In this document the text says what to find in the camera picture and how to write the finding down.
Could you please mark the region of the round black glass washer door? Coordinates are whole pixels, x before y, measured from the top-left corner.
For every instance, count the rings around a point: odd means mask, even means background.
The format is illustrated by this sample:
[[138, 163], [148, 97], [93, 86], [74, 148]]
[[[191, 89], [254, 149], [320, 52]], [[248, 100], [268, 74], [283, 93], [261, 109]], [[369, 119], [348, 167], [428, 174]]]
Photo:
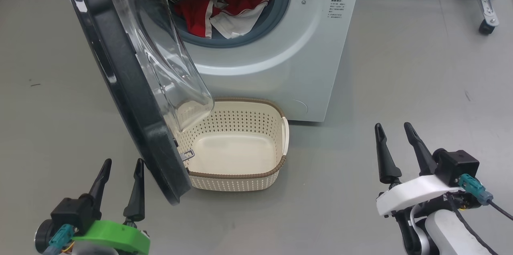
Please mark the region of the round black glass washer door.
[[178, 138], [214, 100], [168, 0], [70, 0], [118, 111], [170, 204], [191, 189]]

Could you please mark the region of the cream perforated laundry basket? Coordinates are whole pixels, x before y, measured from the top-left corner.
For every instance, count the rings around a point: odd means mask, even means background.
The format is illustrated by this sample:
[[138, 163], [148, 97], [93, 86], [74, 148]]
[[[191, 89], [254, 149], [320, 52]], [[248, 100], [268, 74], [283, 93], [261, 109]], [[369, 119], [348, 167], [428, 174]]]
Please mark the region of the cream perforated laundry basket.
[[286, 162], [289, 123], [269, 100], [217, 98], [210, 115], [177, 141], [194, 188], [258, 191], [275, 182]]

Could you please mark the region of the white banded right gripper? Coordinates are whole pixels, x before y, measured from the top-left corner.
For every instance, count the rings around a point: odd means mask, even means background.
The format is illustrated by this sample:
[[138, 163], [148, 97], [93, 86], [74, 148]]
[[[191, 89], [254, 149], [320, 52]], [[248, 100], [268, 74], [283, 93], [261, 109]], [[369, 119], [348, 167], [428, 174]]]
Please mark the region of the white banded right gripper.
[[418, 167], [418, 178], [400, 184], [401, 170], [395, 165], [392, 155], [387, 147], [387, 137], [380, 123], [374, 126], [374, 136], [377, 147], [377, 162], [379, 181], [383, 184], [398, 184], [385, 191], [376, 199], [379, 216], [391, 215], [392, 211], [400, 211], [416, 204], [432, 200], [445, 193], [463, 191], [460, 186], [450, 187], [442, 182], [436, 175], [437, 163], [431, 152], [418, 136], [410, 122], [404, 123], [408, 142], [414, 149]]

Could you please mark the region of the red and white garment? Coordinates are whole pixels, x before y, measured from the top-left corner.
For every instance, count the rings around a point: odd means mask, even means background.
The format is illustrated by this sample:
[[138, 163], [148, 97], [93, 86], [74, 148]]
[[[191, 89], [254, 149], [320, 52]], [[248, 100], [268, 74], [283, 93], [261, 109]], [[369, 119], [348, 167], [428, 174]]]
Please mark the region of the red and white garment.
[[189, 33], [211, 39], [213, 31], [225, 39], [248, 34], [271, 0], [181, 0], [177, 14], [185, 19]]

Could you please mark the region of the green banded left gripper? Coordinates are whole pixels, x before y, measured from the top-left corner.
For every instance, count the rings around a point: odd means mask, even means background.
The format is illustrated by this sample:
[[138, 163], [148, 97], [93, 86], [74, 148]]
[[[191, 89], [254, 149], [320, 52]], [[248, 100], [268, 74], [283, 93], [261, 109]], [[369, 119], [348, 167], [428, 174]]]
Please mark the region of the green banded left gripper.
[[[111, 166], [112, 159], [106, 159], [89, 193], [85, 196], [92, 209], [101, 209], [101, 201], [106, 183], [109, 180]], [[134, 169], [134, 184], [130, 199], [123, 210], [125, 223], [140, 222], [146, 217], [144, 168], [145, 163], [139, 158]], [[137, 255], [148, 255], [150, 249], [150, 239], [145, 232], [109, 220], [93, 222], [84, 235], [75, 235], [72, 240], [75, 242], [75, 247], [78, 246], [77, 242], [85, 241]]]

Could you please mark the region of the white front-load washing machine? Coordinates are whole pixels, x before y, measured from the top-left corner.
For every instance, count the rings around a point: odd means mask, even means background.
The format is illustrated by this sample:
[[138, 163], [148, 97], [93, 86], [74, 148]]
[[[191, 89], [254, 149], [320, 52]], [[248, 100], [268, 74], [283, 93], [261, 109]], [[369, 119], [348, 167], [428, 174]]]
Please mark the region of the white front-load washing machine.
[[325, 119], [356, 0], [271, 0], [252, 30], [225, 39], [188, 32], [168, 0], [181, 39], [213, 98], [269, 100], [285, 117]]

